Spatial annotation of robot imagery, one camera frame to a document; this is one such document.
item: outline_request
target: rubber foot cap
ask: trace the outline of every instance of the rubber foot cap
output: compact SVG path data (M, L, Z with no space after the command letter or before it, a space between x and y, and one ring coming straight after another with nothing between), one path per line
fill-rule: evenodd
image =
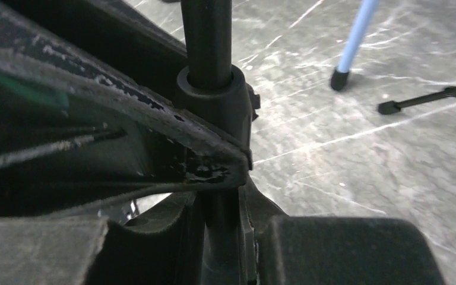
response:
M396 101L383 102L378 105L378 112L382 115L392 115L399 113L401 108L398 107Z
M335 68L335 71L333 71L333 75L331 76L331 89L335 91L341 91L347 85L348 77L349 72L342 73Z

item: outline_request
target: gray concrete floor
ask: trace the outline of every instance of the gray concrete floor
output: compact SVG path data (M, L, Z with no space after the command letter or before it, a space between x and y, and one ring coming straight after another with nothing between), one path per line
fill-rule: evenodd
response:
M179 4L130 3L183 39ZM456 284L456 100L375 110L456 84L456 0L382 1L350 87L335 93L328 80L359 4L234 0L233 62L262 95L251 176L294 216L412 221Z

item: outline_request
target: green object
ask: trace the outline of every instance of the green object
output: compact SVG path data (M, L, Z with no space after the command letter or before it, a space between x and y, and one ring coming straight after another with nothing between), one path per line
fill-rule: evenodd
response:
M63 109L69 107L69 98L65 92L26 83L4 74L0 74L0 86L37 104Z

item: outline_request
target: white scratch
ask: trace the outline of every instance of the white scratch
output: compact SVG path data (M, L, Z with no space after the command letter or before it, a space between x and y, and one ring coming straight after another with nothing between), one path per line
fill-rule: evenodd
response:
M255 60L258 56L259 56L259 54L257 54L257 55L255 55L255 56L251 57L250 60L244 62L244 64L250 64L250 63L251 63L253 60Z
M249 58L251 58L251 57L253 57L253 56L258 56L258 55L249 55L249 56L246 57L246 58L240 59L239 62L246 61L246 60L248 60Z
M437 246L437 247L439 247L439 248L441 248L441 249L443 249L443 250L445 250L445 251L448 251L448 252L450 252L451 254L456 255L456 251L455 251L455 250L453 250L453 249L451 249L451 248L449 248L449 247L447 247L447 246L444 246L444 245L442 245L441 243L435 241L435 240L432 239L428 234L426 234L426 233L423 233L423 234L424 234L424 235L426 236L426 238L427 238L432 244L434 244L435 246Z
M253 18L232 18L233 23L242 22L243 24L249 24L253 29L263 29L266 27L266 23L260 19Z
M318 217L318 216L331 216L331 215L335 215L335 212L322 212L322 213L315 213L315 214L311 214L311 215L307 215L307 217Z
M64 55L63 53L61 52L58 52L56 50L53 49L53 47L51 45L46 45L43 47L43 52L44 53L47 53L48 55L54 55L54 56L58 56L59 58L61 58L63 61L65 61L68 57L68 55Z
M381 40L381 41L378 41L378 42L375 42L375 43L363 43L361 44L361 48L368 48L368 49L371 49L371 50L374 50L374 49L385 49L385 48L390 48L391 46L387 46L388 43L391 43L391 42L394 42L395 40L398 40L404 36L408 36L410 34L412 34L413 32L415 32L416 30L422 28L422 27L425 27L427 25L427 23L424 23L422 25L419 25L417 27L413 27L411 30L409 31L406 31L398 36L395 36L395 37L392 37L388 40Z
M315 3L312 7L310 7L303 15L301 15L298 20L296 20L293 24L289 26L289 29L292 29L294 26L298 25L298 23L303 20L308 14L310 14L315 8L317 8L319 5L321 5L324 2L324 0L319 0L317 3Z
M308 175L308 176L293 180L291 182L288 182L286 187L291 187L293 185L293 183L296 183L298 181L302 181L302 180L305 180L305 179L308 179L308 178L323 177L323 176L327 176L327 175L337 174L337 173L340 173L340 172L345 172L345 170L333 170L333 171L329 171L329 172L325 172L325 173L318 173L318 174Z
M276 99L272 99L272 100L269 100L269 101L265 101L265 102L262 104L262 106L263 106L263 107L268 107L268 106L271 106L272 103L274 103L274 102L282 102L282 101L285 101L285 100L289 99L289 97L292 97L292 96L294 96L294 95L300 94L300 93L302 93L302 92L305 92L305 91L308 91L308 90L310 90L310 89L313 89L313 88L315 88L315 87L317 87L317 86L320 86L320 85L322 85L322 83L323 83L324 81L328 81L328 80L329 80L329 78L325 78L325 79L318 80L318 81L315 82L314 85L312 85L312 86L310 86L310 87L307 87L307 88L305 88L305 89L300 89L300 90L295 91L295 92L293 92L293 93L291 93L291 94L289 94L289 95L281 96L281 97L278 97L278 98L276 98Z
M383 126L379 126L377 128L369 129L367 131L358 132L357 134L346 135L345 137L337 138L337 139L334 139L334 140L331 140L331 141L327 141L327 142L323 142L323 143L320 143L320 144L318 144L318 143L306 144L303 147L297 148L295 150L290 150L288 152L281 153L281 154L279 154L277 156L273 156L273 157L270 157L270 158L267 158L267 159L262 159L262 160L255 161L253 164L267 162L269 160L274 160L274 159L277 159L279 157L286 156L286 155L292 154L292 153L297 153L297 152L300 152L300 151L315 150L317 148L321 148L321 147L324 147L324 146L330 145L330 144L339 143L341 141L348 141L348 140L352 140L352 139L357 139L357 138L360 138L360 137L365 136L365 135L370 135L370 134L374 134L374 133L379 132L379 131L383 131L383 130L385 130L387 128L395 128L395 127L398 127L398 126L401 126L401 125L405 125L405 124L413 122L413 121L415 121L417 119L424 118L424 117L427 117L427 116L430 116L430 115L433 115L433 114L436 114L436 113L439 113L441 111L448 110L448 109L451 109L451 108L454 108L454 107L456 107L456 103L448 105L448 106L445 106L445 107L442 107L442 108L438 108L436 110L433 110L433 111L430 111L430 112L427 112L427 113L424 113L424 114L421 114L421 115L418 115L418 116L415 116L415 117L412 117L412 118L409 118L409 119L406 119L406 120L402 120L402 121L394 122L394 123L389 123L387 125L383 125Z
M275 37L275 39L273 39L269 44L267 44L267 46L265 47L265 49L268 49L271 45L273 45L273 44L274 44L278 39L280 39L281 37L282 37L282 35Z
M36 43L41 39L41 36L37 35L32 39L32 45L35 46Z
M170 33L171 33L171 34L173 34L173 33L177 32L177 31L179 31L180 29L182 29L182 25L181 25L181 26L179 26L179 28L177 28L177 29L175 29L175 30L171 31Z
M238 3L237 5L233 6L233 9L235 9L235 8L237 8L238 6L240 6L240 5L242 5L242 4L246 3L246 2L249 2L249 1L250 1L250 0L245 0L245 1L241 2L241 3Z
M142 4L146 3L146 2L148 2L148 0L142 0L141 2L137 3L137 5L134 6L134 8L137 8L137 7L139 7L140 5L142 5Z
M158 26L161 28L165 23L168 23L170 21L172 21L172 19L170 18L170 16L172 16L172 14L174 13L174 11L171 11L167 17L165 17L165 20L163 20Z
M330 196L330 197L333 197L333 198L336 198L336 199L345 201L345 202L347 202L347 203L350 203L350 204L352 204L352 205L361 207L361 208L363 208L363 209L366 209L366 210L369 210L369 211L372 211L372 212L375 212L375 213L378 213L378 214L382 214L382 215L387 216L387 213L384 212L384 211L382 211L382 210L370 208L370 207L365 206L365 205L363 205L363 204L359 204L358 202L353 201L352 199L349 199L349 198L344 197L344 196L342 196L342 195L339 195L339 194L336 194L336 193L332 193L332 192L325 191L325 190L323 190L323 189L317 188L317 187L312 186L312 185L307 184L307 183L303 183L303 182L296 182L296 183L299 184L299 185L302 185L302 186L308 186L308 187L310 187L310 188L316 189L317 191L319 191L319 192L321 192L321 193L323 193L323 194L325 194L325 195L328 195L328 196Z
M296 120L299 120L299 119L306 118L306 117L308 117L308 116L311 116L311 115L313 115L313 114L319 113L319 112L324 111L324 110L329 109L329 108L330 108L330 107L320 108L320 109L318 109L318 110L313 111L312 113L308 113L308 114L303 115L303 116L300 116L300 117L296 117L296 118L293 118L293 119L289 119L289 120L287 120L287 121L284 121L284 122L281 122L281 123L278 123L278 124L275 124L275 125L271 125L271 126L268 126L268 127L266 127L266 128L263 128L263 129L259 129L259 130L257 130L257 131L252 132L252 133L253 133L253 134L257 134L257 133L259 133L259 132L261 132L261 131L265 131L266 129L273 129L273 128L276 128L276 127L278 127L278 126L282 126L282 125L285 125L285 124L287 124L287 123L290 123L290 122L293 122L293 121L296 121Z
M395 75L373 75L373 74L367 74L367 73L363 73L363 72L358 72L358 73L362 73L362 75L364 75L366 78L369 78L369 79L383 79L383 78L390 78L390 79L395 79L395 80L411 79L411 80L415 80L417 82L429 84L432 86L454 86L454 85L456 85L456 80L454 80L454 81L435 81L435 80L424 79L422 77L395 76Z
M301 79L301 78L310 77L310 76L315 75L315 74L317 74L319 72L323 72L323 71L322 70L316 70L316 71L312 71L312 72L304 74L304 75L300 75L298 77L287 77L284 80L280 80L278 82L272 83L272 85L273 86L277 86L277 85L284 84L284 83L288 84L288 83L294 82L294 81L296 81L298 79ZM255 85L254 88L258 89L258 88L263 87L265 85L268 85L268 82L264 82L262 84Z

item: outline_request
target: metal rod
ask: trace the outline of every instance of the metal rod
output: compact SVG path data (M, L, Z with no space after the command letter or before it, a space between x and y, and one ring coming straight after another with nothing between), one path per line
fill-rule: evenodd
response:
M428 95L420 96L417 98L412 98L409 100L397 102L397 107L399 108L407 108L415 105L425 104L436 100L441 100L447 97L455 97L454 94L456 93L456 87L448 87L445 88L443 91L431 93Z
M182 0L189 83L218 90L232 80L232 0Z

